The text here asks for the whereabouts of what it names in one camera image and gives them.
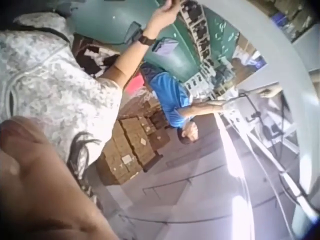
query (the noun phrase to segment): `black wristwatch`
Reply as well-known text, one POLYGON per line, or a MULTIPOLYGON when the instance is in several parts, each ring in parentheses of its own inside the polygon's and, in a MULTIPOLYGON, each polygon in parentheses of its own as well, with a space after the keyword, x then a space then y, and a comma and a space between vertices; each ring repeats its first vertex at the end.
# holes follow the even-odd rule
POLYGON ((143 45, 152 46, 156 42, 156 39, 150 39, 146 36, 141 35, 138 41, 143 45))

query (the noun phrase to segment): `paper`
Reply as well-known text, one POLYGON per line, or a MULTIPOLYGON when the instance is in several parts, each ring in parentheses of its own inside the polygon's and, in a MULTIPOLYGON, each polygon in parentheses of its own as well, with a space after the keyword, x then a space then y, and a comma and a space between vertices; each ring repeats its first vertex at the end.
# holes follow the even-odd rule
POLYGON ((143 138, 141 138, 140 143, 141 143, 142 145, 144 145, 144 146, 146 146, 146 145, 147 145, 147 141, 146 141, 146 140, 144 140, 143 138))
POLYGON ((132 162, 132 158, 131 158, 131 156, 129 154, 124 156, 124 157, 122 157, 121 159, 122 159, 122 162, 124 164, 129 164, 130 162, 132 162))

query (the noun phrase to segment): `blue t-shirt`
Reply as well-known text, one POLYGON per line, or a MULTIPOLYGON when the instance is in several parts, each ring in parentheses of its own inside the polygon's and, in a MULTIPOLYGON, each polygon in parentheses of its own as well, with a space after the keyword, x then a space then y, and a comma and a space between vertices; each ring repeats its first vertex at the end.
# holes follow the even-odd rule
POLYGON ((157 74, 149 82, 172 127, 182 128, 188 120, 177 109, 191 105, 187 90, 168 72, 157 74))

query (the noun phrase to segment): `finger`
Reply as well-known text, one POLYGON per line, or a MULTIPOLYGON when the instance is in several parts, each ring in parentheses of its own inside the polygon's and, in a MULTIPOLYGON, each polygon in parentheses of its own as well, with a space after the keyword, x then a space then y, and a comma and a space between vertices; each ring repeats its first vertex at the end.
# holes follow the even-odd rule
POLYGON ((172 7, 173 0, 166 0, 164 5, 160 8, 162 11, 168 11, 172 7))

